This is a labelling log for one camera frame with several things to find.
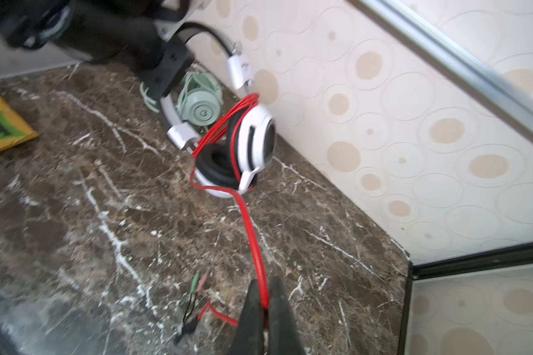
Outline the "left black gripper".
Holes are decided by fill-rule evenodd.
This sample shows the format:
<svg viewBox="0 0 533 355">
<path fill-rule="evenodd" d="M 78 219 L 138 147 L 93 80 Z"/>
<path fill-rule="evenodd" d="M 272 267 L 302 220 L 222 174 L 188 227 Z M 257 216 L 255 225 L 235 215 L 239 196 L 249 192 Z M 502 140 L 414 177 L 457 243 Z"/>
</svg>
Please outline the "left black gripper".
<svg viewBox="0 0 533 355">
<path fill-rule="evenodd" d="M 162 1 L 71 1 L 68 29 L 53 40 L 62 50 L 86 55 L 89 62 L 128 67 L 157 98 L 167 96 L 195 61 L 183 40 L 164 40 L 156 22 L 183 20 L 189 1 L 176 9 Z"/>
</svg>

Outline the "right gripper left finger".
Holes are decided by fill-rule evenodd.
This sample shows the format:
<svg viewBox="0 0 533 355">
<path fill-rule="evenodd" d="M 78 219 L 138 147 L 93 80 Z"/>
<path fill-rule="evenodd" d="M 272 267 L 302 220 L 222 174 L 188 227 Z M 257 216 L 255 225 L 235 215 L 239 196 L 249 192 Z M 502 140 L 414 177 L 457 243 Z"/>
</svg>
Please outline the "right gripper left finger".
<svg viewBox="0 0 533 355">
<path fill-rule="evenodd" d="M 254 279 L 247 290 L 244 307 L 227 355 L 264 354 L 264 315 L 259 282 Z"/>
</svg>

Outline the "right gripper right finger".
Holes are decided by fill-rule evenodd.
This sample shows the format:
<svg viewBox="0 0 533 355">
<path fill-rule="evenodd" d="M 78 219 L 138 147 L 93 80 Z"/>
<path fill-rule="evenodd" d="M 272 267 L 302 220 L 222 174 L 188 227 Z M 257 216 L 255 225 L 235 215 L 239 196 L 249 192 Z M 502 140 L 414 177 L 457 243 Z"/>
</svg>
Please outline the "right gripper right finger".
<svg viewBox="0 0 533 355">
<path fill-rule="evenodd" d="M 274 276 L 269 281 L 268 318 L 268 354 L 305 355 L 293 309 L 286 295 L 284 283 L 279 276 Z"/>
</svg>

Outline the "white black red headphones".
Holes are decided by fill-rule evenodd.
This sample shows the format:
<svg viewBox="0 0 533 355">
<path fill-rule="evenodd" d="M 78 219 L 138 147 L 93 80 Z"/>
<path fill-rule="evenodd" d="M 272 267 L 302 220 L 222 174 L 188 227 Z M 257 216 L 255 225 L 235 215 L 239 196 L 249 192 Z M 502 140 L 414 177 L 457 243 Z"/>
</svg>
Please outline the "white black red headphones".
<svg viewBox="0 0 533 355">
<path fill-rule="evenodd" d="M 243 195 L 256 185 L 257 174 L 272 161 L 276 145 L 275 120 L 259 103 L 259 94 L 241 99 L 204 137 L 182 121 L 169 97 L 160 100 L 170 121 L 168 138 L 195 158 L 198 189 L 216 198 Z"/>
</svg>

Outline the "mint green headphones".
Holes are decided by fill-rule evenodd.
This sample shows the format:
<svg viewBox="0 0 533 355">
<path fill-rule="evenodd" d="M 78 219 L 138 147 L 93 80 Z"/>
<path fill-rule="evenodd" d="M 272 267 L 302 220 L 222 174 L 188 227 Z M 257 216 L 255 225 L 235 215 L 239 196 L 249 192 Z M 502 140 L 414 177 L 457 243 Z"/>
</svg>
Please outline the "mint green headphones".
<svg viewBox="0 0 533 355">
<path fill-rule="evenodd" d="M 224 103 L 222 86 L 208 72 L 188 72 L 182 78 L 176 101 L 171 94 L 159 101 L 153 99 L 143 83 L 139 90 L 145 105 L 161 116 L 167 129 L 183 123 L 194 127 L 211 126 L 219 119 Z"/>
</svg>

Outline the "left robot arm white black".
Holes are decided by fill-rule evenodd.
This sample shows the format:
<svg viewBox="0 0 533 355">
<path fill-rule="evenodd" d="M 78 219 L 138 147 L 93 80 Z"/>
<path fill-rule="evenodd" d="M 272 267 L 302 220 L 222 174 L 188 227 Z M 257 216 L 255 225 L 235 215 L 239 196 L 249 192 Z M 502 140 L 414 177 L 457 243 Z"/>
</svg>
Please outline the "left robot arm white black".
<svg viewBox="0 0 533 355">
<path fill-rule="evenodd" d="M 189 1 L 0 1 L 0 36 L 15 49 L 47 44 L 83 55 L 91 64 L 120 63 L 157 98 L 167 96 L 194 62 L 179 38 L 166 40 L 156 22 L 177 25 Z"/>
</svg>

